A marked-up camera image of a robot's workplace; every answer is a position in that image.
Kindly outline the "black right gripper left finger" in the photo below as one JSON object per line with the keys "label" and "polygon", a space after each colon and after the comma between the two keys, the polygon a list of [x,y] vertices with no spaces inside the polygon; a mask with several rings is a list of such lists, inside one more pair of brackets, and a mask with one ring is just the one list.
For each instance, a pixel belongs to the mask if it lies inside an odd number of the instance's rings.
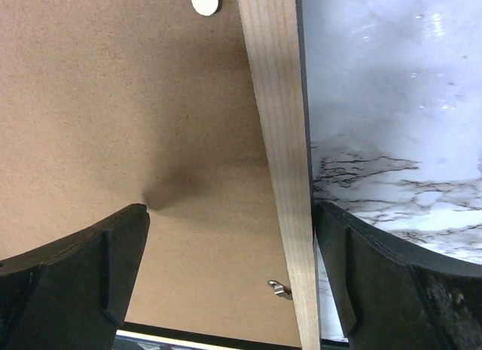
{"label": "black right gripper left finger", "polygon": [[146,205],[1,261],[3,349],[110,349],[148,238]]}

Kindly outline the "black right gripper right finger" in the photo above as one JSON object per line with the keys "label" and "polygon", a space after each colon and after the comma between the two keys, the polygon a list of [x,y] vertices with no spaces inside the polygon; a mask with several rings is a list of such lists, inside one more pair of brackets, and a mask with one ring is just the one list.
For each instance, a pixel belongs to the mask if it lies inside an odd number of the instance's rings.
{"label": "black right gripper right finger", "polygon": [[333,203],[314,225],[351,349],[479,349],[481,266],[382,231]]}

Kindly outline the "brown fibreboard backing board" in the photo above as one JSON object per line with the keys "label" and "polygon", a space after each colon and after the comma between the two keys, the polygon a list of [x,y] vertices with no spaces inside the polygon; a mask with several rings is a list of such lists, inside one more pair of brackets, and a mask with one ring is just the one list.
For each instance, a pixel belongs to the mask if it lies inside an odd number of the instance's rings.
{"label": "brown fibreboard backing board", "polygon": [[1,0],[1,256],[131,203],[128,322],[300,346],[237,0]]}

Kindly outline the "light wooden picture frame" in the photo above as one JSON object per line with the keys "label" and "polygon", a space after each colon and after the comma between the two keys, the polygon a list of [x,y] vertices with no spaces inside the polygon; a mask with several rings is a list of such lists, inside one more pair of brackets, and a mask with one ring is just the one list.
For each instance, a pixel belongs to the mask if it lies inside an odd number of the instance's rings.
{"label": "light wooden picture frame", "polygon": [[321,346],[295,0],[117,0],[119,179],[151,229],[130,322]]}

